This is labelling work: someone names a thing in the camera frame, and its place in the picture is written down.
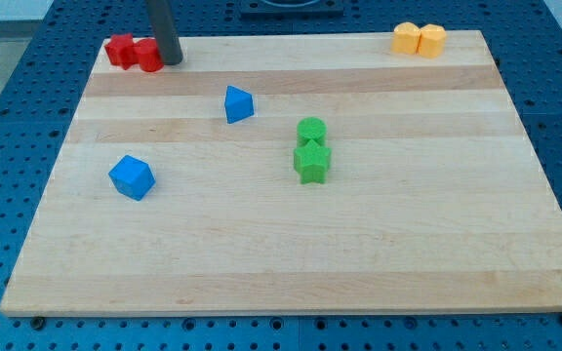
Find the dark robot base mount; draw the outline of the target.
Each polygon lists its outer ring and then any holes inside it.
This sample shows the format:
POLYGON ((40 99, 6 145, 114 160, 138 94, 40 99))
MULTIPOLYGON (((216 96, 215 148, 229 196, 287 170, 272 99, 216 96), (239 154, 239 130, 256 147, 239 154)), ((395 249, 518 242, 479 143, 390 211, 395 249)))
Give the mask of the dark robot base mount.
POLYGON ((241 19, 302 16, 341 16, 343 0, 240 0, 241 19))

